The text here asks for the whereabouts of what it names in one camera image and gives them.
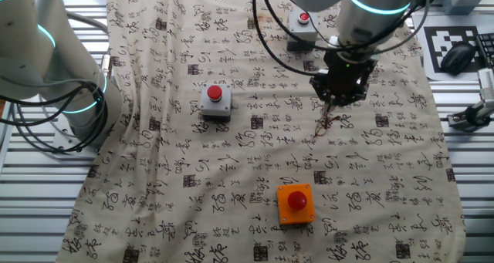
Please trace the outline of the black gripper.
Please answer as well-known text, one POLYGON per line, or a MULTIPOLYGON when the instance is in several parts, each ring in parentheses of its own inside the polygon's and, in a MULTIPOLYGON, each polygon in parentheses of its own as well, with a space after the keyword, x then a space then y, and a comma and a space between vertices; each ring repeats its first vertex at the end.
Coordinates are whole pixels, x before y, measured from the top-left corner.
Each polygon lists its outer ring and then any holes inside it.
POLYGON ((318 73, 310 79, 310 85, 321 101, 330 103, 333 95, 339 95, 337 105, 347 106, 366 99, 368 77, 377 64, 376 60, 348 62, 337 52, 327 52, 324 62, 328 66, 328 74, 318 73))

